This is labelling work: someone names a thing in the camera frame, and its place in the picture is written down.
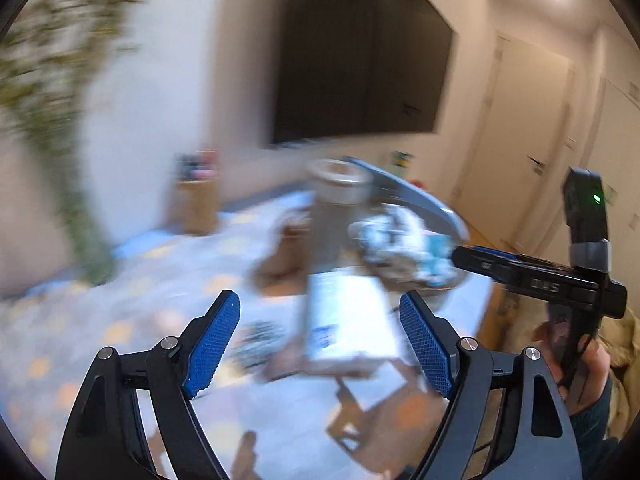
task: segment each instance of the polka dot tablecloth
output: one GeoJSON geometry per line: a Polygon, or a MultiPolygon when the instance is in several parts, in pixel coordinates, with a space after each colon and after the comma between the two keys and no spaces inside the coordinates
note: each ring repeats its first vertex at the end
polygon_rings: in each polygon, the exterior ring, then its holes
{"type": "MultiPolygon", "coordinates": [[[[265,202],[226,216],[210,236],[175,236],[120,258],[117,277],[106,285],[56,283],[0,305],[0,411],[47,478],[54,477],[66,419],[102,346],[114,346],[121,354],[148,350],[167,335],[179,335],[225,288],[241,298],[239,328],[270,320],[283,327],[287,338],[296,335],[304,298],[264,298],[251,280],[252,269],[274,250],[277,222],[287,208],[282,199],[265,202]]],[[[237,339],[232,338],[231,348],[237,339]]],[[[380,451],[385,447],[393,451],[395,441],[382,439],[380,449],[350,449],[340,433],[362,431],[358,420],[377,416],[396,420],[395,434],[409,439],[397,442],[412,442],[408,447],[417,449],[418,457],[424,452],[419,438],[424,428],[415,427],[411,413],[429,409],[428,394],[401,374],[393,375],[398,384],[391,397],[397,399],[388,413],[374,399],[350,422],[345,409],[354,406],[340,398],[348,386],[302,376],[263,383],[239,370],[231,353],[225,353],[212,385],[193,407],[234,480],[388,478],[385,463],[374,457],[386,456],[380,451]],[[348,424],[339,428],[344,420],[348,424]],[[331,434],[331,428],[338,433],[331,434]]],[[[174,478],[149,394],[139,392],[138,397],[156,467],[174,478]]]]}

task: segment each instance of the wall-mounted tv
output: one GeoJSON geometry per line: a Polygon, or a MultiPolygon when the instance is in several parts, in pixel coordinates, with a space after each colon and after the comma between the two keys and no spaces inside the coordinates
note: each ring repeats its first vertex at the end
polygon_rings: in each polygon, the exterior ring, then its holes
{"type": "Polygon", "coordinates": [[[284,0],[274,144],[433,132],[453,31],[428,0],[284,0]]]}

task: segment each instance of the white wall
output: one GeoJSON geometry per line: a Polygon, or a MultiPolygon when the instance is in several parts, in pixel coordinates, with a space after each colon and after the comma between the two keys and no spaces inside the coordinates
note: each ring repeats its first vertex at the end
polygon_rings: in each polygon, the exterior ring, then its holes
{"type": "MultiPolygon", "coordinates": [[[[139,51],[120,57],[98,78],[82,130],[87,187],[110,241],[117,244],[167,222],[175,155],[201,146],[221,152],[226,200],[303,178],[306,162],[316,156],[347,154],[379,164],[397,149],[416,155],[412,178],[447,198],[475,128],[492,36],[488,0],[431,1],[458,34],[438,135],[363,137],[274,152],[262,146],[268,136],[276,0],[147,0],[136,6],[131,30],[139,51]]],[[[42,183],[20,166],[0,183],[0,192],[0,208],[13,211],[4,218],[37,216],[33,224],[5,221],[19,254],[9,254],[0,240],[2,266],[18,258],[31,268],[24,280],[0,278],[1,292],[44,279],[69,260],[50,207],[36,214],[33,205],[17,199],[46,196],[42,183]],[[51,255],[46,266],[32,256],[34,233],[42,229],[49,232],[38,241],[38,250],[51,255]]]]}
{"type": "Polygon", "coordinates": [[[545,230],[560,204],[560,185],[566,168],[576,163],[586,132],[591,122],[593,102],[598,79],[593,75],[593,47],[591,38],[580,36],[503,0],[492,0],[491,22],[496,32],[502,32],[527,43],[534,44],[571,60],[575,79],[570,96],[570,117],[565,136],[575,142],[562,145],[553,164],[549,164],[540,192],[524,223],[516,243],[519,249],[534,251],[545,235],[545,230]]]}
{"type": "Polygon", "coordinates": [[[566,168],[582,167],[588,161],[588,151],[598,129],[602,97],[606,81],[606,38],[600,27],[591,38],[590,62],[585,89],[581,128],[575,133],[572,150],[564,149],[554,174],[543,191],[538,213],[523,232],[523,245],[536,256],[560,264],[568,264],[569,234],[564,223],[564,205],[560,187],[566,176],[566,168]]]}
{"type": "Polygon", "coordinates": [[[640,51],[612,28],[599,31],[604,44],[606,92],[587,168],[602,174],[605,186],[618,192],[607,205],[612,245],[612,277],[625,283],[627,306],[640,316],[640,231],[632,228],[640,214],[638,158],[640,156],[640,105],[629,96],[630,83],[640,86],[640,51]],[[611,156],[616,146],[618,154],[611,156]]]}
{"type": "MultiPolygon", "coordinates": [[[[603,145],[603,141],[605,142],[604,145],[608,144],[607,139],[602,138],[602,136],[615,136],[615,138],[611,139],[612,143],[616,143],[616,145],[619,146],[625,144],[624,140],[621,141],[618,136],[616,136],[618,133],[616,128],[610,130],[608,126],[603,127],[601,124],[601,118],[610,115],[610,111],[608,112],[605,109],[609,102],[604,98],[605,88],[609,98],[615,97],[611,95],[612,92],[620,92],[620,97],[618,98],[622,100],[622,104],[628,105],[628,109],[637,114],[636,108],[630,105],[628,98],[624,97],[623,94],[628,94],[630,82],[640,86],[640,53],[635,45],[627,43],[619,34],[610,27],[607,27],[607,25],[601,25],[594,34],[591,49],[591,79],[594,83],[598,83],[598,89],[593,91],[592,86],[588,97],[588,111],[591,113],[591,124],[583,135],[577,157],[579,162],[583,162],[587,168],[590,167],[590,160],[601,159],[600,154],[596,153],[596,150],[599,149],[599,146],[603,145]]],[[[627,144],[630,146],[632,139],[629,139],[627,144]]],[[[624,165],[616,164],[615,162],[609,164],[607,174],[603,175],[605,183],[607,180],[611,182],[624,182],[630,174],[629,169],[631,168],[626,168],[624,165]]],[[[637,206],[637,204],[624,204],[616,200],[613,206],[608,205],[607,208],[609,209],[609,215],[615,216],[617,211],[611,208],[625,208],[625,210],[627,210],[633,209],[634,206],[637,206]]],[[[541,256],[559,263],[567,263],[569,237],[568,229],[564,225],[564,216],[561,213],[562,209],[559,199],[555,204],[555,208],[556,211],[553,213],[550,212],[550,214],[556,217],[556,222],[548,232],[548,243],[543,247],[544,250],[541,256]]],[[[626,228],[626,216],[616,223],[615,229],[626,229],[626,231],[624,233],[610,232],[610,238],[612,240],[620,241],[624,239],[625,236],[634,237],[634,233],[626,228]]],[[[631,242],[634,242],[634,240],[629,238],[629,240],[626,240],[623,244],[617,243],[617,245],[612,247],[614,250],[614,272],[620,273],[620,269],[640,268],[636,264],[638,260],[637,252],[626,247],[626,245],[629,245],[631,242]]],[[[638,276],[634,276],[631,283],[629,283],[631,286],[630,306],[635,309],[636,313],[640,312],[640,301],[637,297],[638,295],[635,293],[636,287],[633,285],[633,283],[637,281],[638,276]]]]}

